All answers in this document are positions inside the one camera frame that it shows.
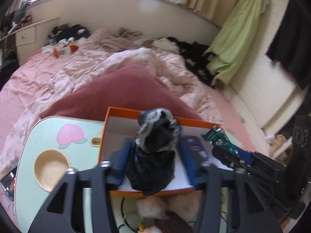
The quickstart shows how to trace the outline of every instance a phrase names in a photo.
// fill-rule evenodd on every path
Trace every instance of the screw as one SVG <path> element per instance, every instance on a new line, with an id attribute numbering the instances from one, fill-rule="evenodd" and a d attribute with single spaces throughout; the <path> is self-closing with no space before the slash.
<path id="1" fill-rule="evenodd" d="M 217 146 L 220 146 L 220 145 L 223 145 L 223 144 L 224 144 L 224 142 L 221 139 L 218 139 L 218 141 L 216 142 Z"/>
<path id="2" fill-rule="evenodd" d="M 211 162 L 208 162 L 208 161 L 203 161 L 202 163 L 201 163 L 201 166 L 211 166 L 212 165 L 212 163 Z"/>
<path id="3" fill-rule="evenodd" d="M 111 162 L 110 161 L 102 161 L 99 163 L 100 167 L 109 167 L 111 166 Z"/>
<path id="4" fill-rule="evenodd" d="M 66 174 L 76 174 L 77 171 L 76 168 L 68 168 L 66 169 Z"/>
<path id="5" fill-rule="evenodd" d="M 235 170 L 235 172 L 238 173 L 238 174 L 245 174 L 245 173 L 246 173 L 246 170 L 245 170 L 244 168 L 237 168 L 237 169 Z"/>

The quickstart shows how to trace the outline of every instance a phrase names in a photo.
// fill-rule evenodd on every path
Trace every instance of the lap desk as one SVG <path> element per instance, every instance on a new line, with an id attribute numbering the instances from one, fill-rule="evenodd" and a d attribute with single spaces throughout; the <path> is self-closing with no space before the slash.
<path id="1" fill-rule="evenodd" d="M 82 120 L 66 117 L 49 117 L 38 122 L 31 130 L 18 164 L 15 209 L 19 229 L 27 233 L 41 205 L 49 195 L 35 181 L 33 165 L 37 156 L 46 149 L 60 150 L 67 158 L 70 167 L 78 170 L 93 168 L 98 162 L 108 160 L 113 150 L 121 149 L 125 137 L 136 138 L 139 111 L 109 108 L 105 122 Z M 200 136 L 208 131 L 213 123 L 178 118 L 183 135 Z M 103 137 L 101 144 L 92 143 L 93 137 Z M 231 134 L 229 139 L 237 142 Z M 202 140 L 211 161 L 219 168 L 228 169 L 211 155 L 212 145 Z M 175 178 L 159 195 L 189 191 L 185 169 L 178 157 L 175 158 Z M 141 197 L 142 193 L 131 189 L 129 180 L 124 179 L 119 190 L 111 191 L 112 207 L 117 225 L 122 224 L 120 197 Z M 92 232 L 90 190 L 85 189 L 83 207 L 86 233 Z M 131 203 L 126 211 L 134 211 Z"/>

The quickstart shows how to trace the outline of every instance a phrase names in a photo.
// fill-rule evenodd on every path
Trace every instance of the pillow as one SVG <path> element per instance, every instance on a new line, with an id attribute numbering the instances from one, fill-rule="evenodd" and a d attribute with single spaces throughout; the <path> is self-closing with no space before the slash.
<path id="1" fill-rule="evenodd" d="M 58 100 L 40 114 L 104 121 L 108 107 L 169 109 L 173 115 L 201 120 L 200 116 L 154 77 L 142 63 L 100 76 Z"/>

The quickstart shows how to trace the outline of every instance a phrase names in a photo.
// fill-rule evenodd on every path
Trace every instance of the bed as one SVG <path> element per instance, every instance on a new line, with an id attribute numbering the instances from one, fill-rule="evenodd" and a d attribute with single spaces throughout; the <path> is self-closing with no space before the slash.
<path id="1" fill-rule="evenodd" d="M 39 114 L 57 100 L 103 74 L 144 62 L 146 68 L 203 120 L 221 123 L 240 141 L 243 149 L 255 151 L 248 132 L 220 91 L 201 83 L 189 72 L 183 58 L 173 52 L 157 52 L 137 46 L 127 38 L 98 29 L 72 55 L 56 59 L 38 50 L 19 68 L 0 92 L 0 178 L 18 159 Z M 16 224 L 14 203 L 1 190 L 0 203 Z"/>

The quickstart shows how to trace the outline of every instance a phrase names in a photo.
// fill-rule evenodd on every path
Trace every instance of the orange box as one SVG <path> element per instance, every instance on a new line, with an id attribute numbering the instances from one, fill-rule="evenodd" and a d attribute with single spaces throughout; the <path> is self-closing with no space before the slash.
<path id="1" fill-rule="evenodd" d="M 139 130 L 138 116 L 140 111 L 122 109 L 116 107 L 108 108 L 104 128 L 103 136 L 100 143 L 98 162 L 109 160 L 113 151 L 122 148 L 123 141 L 126 137 L 130 137 L 133 140 L 136 139 L 136 132 Z M 181 132 L 183 135 L 193 135 L 200 137 L 201 134 L 205 134 L 212 126 L 218 126 L 217 123 L 209 123 L 199 120 L 193 120 L 183 117 L 175 117 L 181 126 Z M 201 140 L 202 144 L 209 151 L 213 146 Z M 181 192 L 187 192 L 192 190 L 192 186 L 189 182 L 185 169 L 177 155 L 175 157 L 175 178 L 163 191 L 160 191 L 156 195 L 171 195 Z M 131 189 L 129 180 L 125 177 L 123 184 L 119 190 L 111 191 L 112 196 L 122 197 L 142 197 L 142 192 Z"/>

